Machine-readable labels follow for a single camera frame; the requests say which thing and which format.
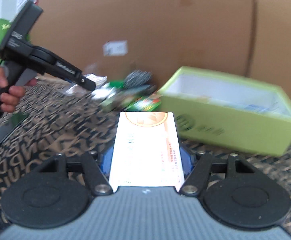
screw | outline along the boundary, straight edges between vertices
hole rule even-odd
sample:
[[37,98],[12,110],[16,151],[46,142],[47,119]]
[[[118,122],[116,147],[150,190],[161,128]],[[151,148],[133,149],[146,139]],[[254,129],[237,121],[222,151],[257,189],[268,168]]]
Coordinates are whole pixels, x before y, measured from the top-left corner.
[[198,188],[196,186],[193,185],[186,185],[182,188],[182,190],[186,193],[186,194],[194,194],[198,191]]
[[95,186],[95,191],[98,193],[108,193],[110,190],[110,186],[106,184],[99,184]]

gray ribbed surface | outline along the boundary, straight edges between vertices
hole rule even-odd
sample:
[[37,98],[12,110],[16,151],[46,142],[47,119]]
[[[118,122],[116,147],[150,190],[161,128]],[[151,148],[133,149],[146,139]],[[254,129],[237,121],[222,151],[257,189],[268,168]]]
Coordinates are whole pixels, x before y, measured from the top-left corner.
[[247,232],[213,220],[196,198],[173,187],[120,187],[96,198],[75,221],[55,229],[10,226],[0,240],[291,240],[281,228]]

black and brown fabric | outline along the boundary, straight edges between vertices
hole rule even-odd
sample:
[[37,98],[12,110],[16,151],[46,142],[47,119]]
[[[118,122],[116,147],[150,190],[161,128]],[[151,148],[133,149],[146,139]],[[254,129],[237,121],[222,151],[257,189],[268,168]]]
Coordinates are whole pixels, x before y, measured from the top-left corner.
[[[81,155],[91,150],[103,151],[113,144],[119,114],[102,112],[98,102],[92,101],[89,96],[65,96],[58,91],[60,86],[40,81],[27,91],[20,103],[19,110],[30,116],[0,147],[0,199],[12,183],[56,153]],[[9,115],[5,116],[0,125],[8,118]],[[198,142],[180,141],[193,151],[205,150],[220,158],[226,158],[230,152]],[[244,156],[291,195],[291,147],[280,158]],[[69,177],[83,183],[80,174],[69,174]],[[211,183],[220,179],[221,176],[214,175]],[[0,208],[0,231],[6,226],[8,224]],[[284,227],[291,233],[291,212]]]

black circular joint cover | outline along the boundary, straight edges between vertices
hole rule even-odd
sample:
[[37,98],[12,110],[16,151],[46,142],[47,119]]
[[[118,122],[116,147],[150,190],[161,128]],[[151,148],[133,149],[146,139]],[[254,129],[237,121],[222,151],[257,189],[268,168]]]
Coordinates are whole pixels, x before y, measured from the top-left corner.
[[2,195],[1,206],[12,223],[28,228],[54,228],[81,215],[88,190],[58,173],[29,173]]
[[212,185],[203,201],[218,220],[236,228],[279,225],[291,207],[287,191],[270,178],[243,176]]

smartphone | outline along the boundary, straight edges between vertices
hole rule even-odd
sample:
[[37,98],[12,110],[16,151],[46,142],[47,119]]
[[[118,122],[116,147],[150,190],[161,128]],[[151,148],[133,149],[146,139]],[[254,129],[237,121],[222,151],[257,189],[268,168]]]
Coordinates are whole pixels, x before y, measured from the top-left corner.
[[29,114],[22,112],[12,114],[9,121],[0,127],[0,146],[28,116]]

